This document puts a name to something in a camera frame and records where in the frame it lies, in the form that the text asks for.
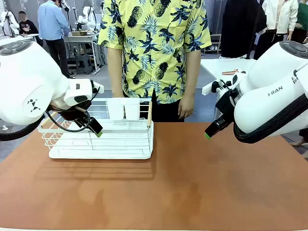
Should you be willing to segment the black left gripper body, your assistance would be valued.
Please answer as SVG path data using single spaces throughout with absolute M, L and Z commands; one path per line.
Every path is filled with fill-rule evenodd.
M 91 101 L 84 101 L 66 110 L 57 108 L 55 106 L 51 106 L 51 109 L 57 112 L 65 120 L 74 121 L 77 119 L 83 119 L 87 121 L 89 117 L 86 115 L 86 111 L 90 106 L 91 106 Z

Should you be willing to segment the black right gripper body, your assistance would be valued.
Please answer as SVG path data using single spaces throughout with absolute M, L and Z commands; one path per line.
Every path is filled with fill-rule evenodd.
M 238 90 L 228 90 L 217 102 L 216 108 L 222 113 L 216 120 L 218 126 L 228 126 L 234 122 L 235 99 L 237 96 Z

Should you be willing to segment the person's left hand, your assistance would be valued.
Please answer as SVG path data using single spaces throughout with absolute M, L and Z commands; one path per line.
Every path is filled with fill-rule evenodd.
M 194 110 L 194 95 L 185 94 L 179 103 L 179 119 L 185 119 L 192 115 Z

